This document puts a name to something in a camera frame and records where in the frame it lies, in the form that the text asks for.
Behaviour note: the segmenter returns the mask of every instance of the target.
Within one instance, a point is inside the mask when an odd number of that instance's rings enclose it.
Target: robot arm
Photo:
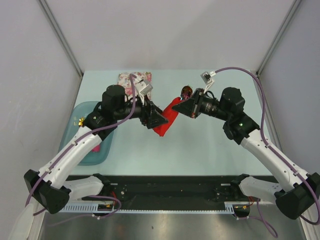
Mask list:
[[[210,80],[211,74],[208,73],[202,77],[206,82]],[[276,203],[288,218],[298,218],[315,203],[315,200],[297,174],[300,174],[312,187],[317,198],[320,195],[320,176],[317,173],[312,175],[307,173],[272,143],[265,145],[259,125],[243,112],[245,99],[239,89],[233,87],[224,89],[220,100],[214,96],[209,97],[206,90],[208,90],[207,87],[206,89],[197,88],[189,99],[173,106],[172,109],[194,119],[203,113],[225,121],[223,130],[226,136],[256,156],[278,181],[278,183],[272,183],[242,174],[231,183],[234,194],[254,196]],[[294,166],[296,172],[281,161],[270,147]]]
[[[152,89],[150,83],[140,81],[135,87],[138,97],[130,118],[139,118],[148,129],[168,123],[161,115],[162,110],[144,96]],[[30,169],[24,175],[29,192],[34,191],[32,196],[51,214],[59,212],[69,200],[98,195],[101,191],[108,193],[110,182],[100,174],[66,180],[74,167],[117,128],[117,121],[129,116],[133,103],[128,99],[125,101],[125,95],[122,86],[109,86],[102,95],[102,101],[85,118],[72,140],[39,171]]]

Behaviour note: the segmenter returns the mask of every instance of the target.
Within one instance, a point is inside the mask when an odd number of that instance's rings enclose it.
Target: teal plastic tray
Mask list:
[[[65,145],[67,145],[68,142],[75,136],[79,129],[79,119],[81,117],[86,118],[89,113],[91,113],[95,106],[97,105],[97,101],[86,101],[83,103],[80,103],[78,106],[76,106],[72,114],[70,116],[70,119],[68,121],[68,124],[65,128],[59,151],[64,148]],[[82,166],[92,166],[97,165],[105,161],[108,157],[112,138],[114,136],[114,132],[110,133],[110,135],[100,143],[100,151],[99,152],[92,152],[90,151],[83,160],[78,164]]]

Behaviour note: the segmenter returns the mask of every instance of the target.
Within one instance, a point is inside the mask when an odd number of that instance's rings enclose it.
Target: gray wall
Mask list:
[[[47,2],[85,70],[254,70],[293,0]]]
[[[0,239],[28,191],[24,173],[58,151],[80,79],[35,0],[0,8]]]
[[[320,1],[300,9],[261,75],[283,151],[320,173]]]

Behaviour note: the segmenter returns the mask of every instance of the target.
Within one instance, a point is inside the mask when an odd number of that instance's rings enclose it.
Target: red cloth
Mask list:
[[[173,99],[173,101],[165,108],[165,110],[163,111],[163,113],[161,114],[162,116],[164,116],[165,118],[167,118],[169,120],[168,123],[163,124],[161,126],[157,126],[155,128],[153,128],[153,130],[159,134],[160,137],[163,137],[167,130],[170,128],[170,126],[174,123],[176,117],[178,116],[178,112],[172,110],[172,107],[178,103],[180,103],[180,97],[176,97],[175,99]]]
[[[100,144],[98,146],[95,146],[91,151],[94,153],[100,152]]]

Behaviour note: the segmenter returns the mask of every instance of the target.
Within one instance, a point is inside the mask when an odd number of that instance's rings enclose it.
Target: small brown object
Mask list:
[[[187,100],[188,98],[190,98],[192,96],[192,88],[188,85],[188,86],[184,86],[181,90],[181,100]]]

